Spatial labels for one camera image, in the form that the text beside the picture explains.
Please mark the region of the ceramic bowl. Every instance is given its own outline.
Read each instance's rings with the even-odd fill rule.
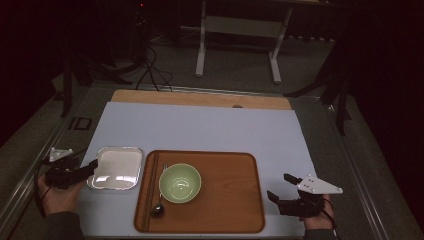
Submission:
[[[160,176],[159,190],[172,203],[191,201],[200,191],[202,179],[191,165],[178,163],[168,167]]]

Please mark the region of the chopsticks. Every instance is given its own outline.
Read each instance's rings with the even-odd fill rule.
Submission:
[[[159,153],[157,152],[157,153],[155,153],[155,157],[153,159],[153,170],[152,170],[151,176],[150,176],[150,187],[149,187],[148,192],[147,192],[146,205],[144,206],[144,211],[143,211],[143,224],[142,224],[142,231],[143,232],[147,232],[149,230],[150,209],[152,207],[152,200],[153,200],[153,193],[154,193],[158,163],[159,163]]]

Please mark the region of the human hand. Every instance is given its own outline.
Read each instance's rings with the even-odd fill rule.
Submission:
[[[324,194],[324,210],[334,218],[333,206],[330,202],[330,195]],[[299,218],[300,221],[303,221],[306,230],[314,230],[314,229],[333,229],[333,222],[328,218],[324,213],[320,213],[318,216],[310,217],[310,218]]]
[[[81,181],[66,190],[57,189],[55,187],[50,188],[46,185],[46,176],[43,175],[39,177],[39,194],[41,196],[45,194],[42,202],[46,216],[58,212],[73,212],[75,210],[78,194],[83,186],[84,181]]]

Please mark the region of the wooden board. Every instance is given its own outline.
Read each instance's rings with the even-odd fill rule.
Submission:
[[[188,92],[155,92],[140,90],[117,90],[112,102],[148,104],[171,104],[208,107],[238,107],[255,109],[291,110],[290,102],[284,97],[263,97]]]
[[[202,178],[199,194],[184,204],[162,199],[165,213],[151,218],[163,165],[186,163]],[[248,153],[153,151],[145,162],[134,226],[149,233],[257,233],[264,212],[255,158]]]

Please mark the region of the white table frame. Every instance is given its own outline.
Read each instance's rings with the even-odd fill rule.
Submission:
[[[247,36],[272,37],[277,42],[272,51],[269,52],[272,77],[274,83],[281,83],[280,69],[278,67],[277,56],[283,42],[293,8],[286,12],[283,22],[259,21],[240,18],[210,16],[206,14],[206,0],[202,1],[202,18],[200,22],[200,47],[197,56],[196,76],[202,77],[205,65],[205,39],[206,32],[220,32],[229,34],[240,34]]]

